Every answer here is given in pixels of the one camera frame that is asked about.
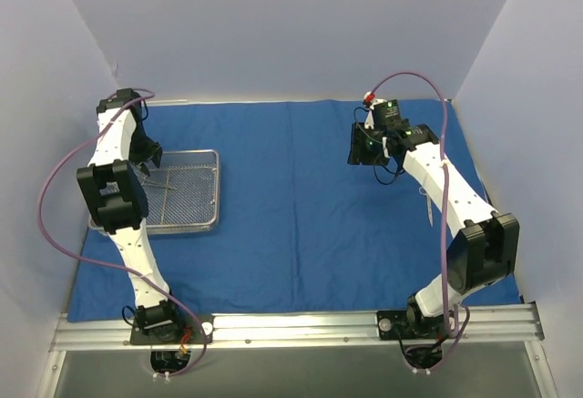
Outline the wire mesh instrument tray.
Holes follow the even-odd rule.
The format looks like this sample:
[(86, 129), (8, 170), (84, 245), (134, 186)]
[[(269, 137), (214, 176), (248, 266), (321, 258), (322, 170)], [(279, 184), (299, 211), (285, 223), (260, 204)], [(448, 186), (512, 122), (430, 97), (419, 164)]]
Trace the wire mesh instrument tray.
[[(163, 151), (160, 167), (137, 165), (120, 156), (92, 160), (77, 171), (89, 227), (106, 236), (123, 231), (148, 235), (211, 230), (220, 214), (220, 156), (213, 149)], [(178, 190), (144, 187), (149, 179)]]

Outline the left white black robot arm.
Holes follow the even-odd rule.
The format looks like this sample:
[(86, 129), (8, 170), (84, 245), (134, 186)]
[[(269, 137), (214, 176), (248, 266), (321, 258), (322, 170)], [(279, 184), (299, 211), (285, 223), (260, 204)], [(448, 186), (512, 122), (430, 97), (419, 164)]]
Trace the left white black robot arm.
[(170, 288), (156, 263), (147, 234), (148, 198), (136, 165), (160, 165), (161, 147), (145, 134), (143, 97), (110, 98), (97, 107), (99, 134), (77, 184), (92, 221), (116, 246), (135, 297), (132, 325), (138, 332), (174, 342), (184, 320), (169, 298)]

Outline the steel scissors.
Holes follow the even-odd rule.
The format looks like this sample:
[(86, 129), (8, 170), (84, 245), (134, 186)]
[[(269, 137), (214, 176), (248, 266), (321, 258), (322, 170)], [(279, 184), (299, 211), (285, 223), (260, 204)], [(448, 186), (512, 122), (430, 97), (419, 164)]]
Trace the steel scissors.
[(434, 217), (433, 217), (432, 200), (424, 187), (419, 188), (419, 193), (425, 197), (428, 222), (429, 222), (429, 225), (431, 227), (433, 227), (434, 226)]

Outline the blue surgical wrap cloth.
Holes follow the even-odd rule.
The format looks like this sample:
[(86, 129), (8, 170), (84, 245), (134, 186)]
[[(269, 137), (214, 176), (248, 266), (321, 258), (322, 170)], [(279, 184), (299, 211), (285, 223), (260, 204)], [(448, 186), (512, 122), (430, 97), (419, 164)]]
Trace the blue surgical wrap cloth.
[(220, 155), (210, 231), (150, 244), (174, 295), (196, 313), (399, 309), (440, 271), (439, 220), (417, 182), (351, 166), (357, 102), (152, 107), (167, 152)]

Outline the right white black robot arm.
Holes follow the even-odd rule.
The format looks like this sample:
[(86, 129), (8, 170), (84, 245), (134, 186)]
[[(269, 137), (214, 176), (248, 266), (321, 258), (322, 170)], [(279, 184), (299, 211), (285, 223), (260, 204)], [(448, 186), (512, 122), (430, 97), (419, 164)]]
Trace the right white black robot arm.
[(426, 125), (367, 128), (355, 122), (351, 131), (351, 165), (387, 166), (409, 174), (442, 216), (441, 272), (408, 301), (405, 328), (423, 337), (467, 296), (515, 271), (520, 225), (482, 199), (442, 150)]

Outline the steel forceps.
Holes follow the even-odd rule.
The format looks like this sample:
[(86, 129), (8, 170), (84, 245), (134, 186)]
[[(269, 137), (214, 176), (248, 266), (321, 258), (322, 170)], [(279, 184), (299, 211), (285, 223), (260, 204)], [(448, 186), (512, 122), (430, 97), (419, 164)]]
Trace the steel forceps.
[(142, 183), (142, 186), (144, 187), (152, 187), (152, 188), (160, 188), (160, 189), (169, 189), (169, 190), (178, 190), (178, 188), (171, 186), (168, 183), (160, 183), (160, 182), (156, 182), (156, 181), (152, 181), (149, 179), (145, 179)]

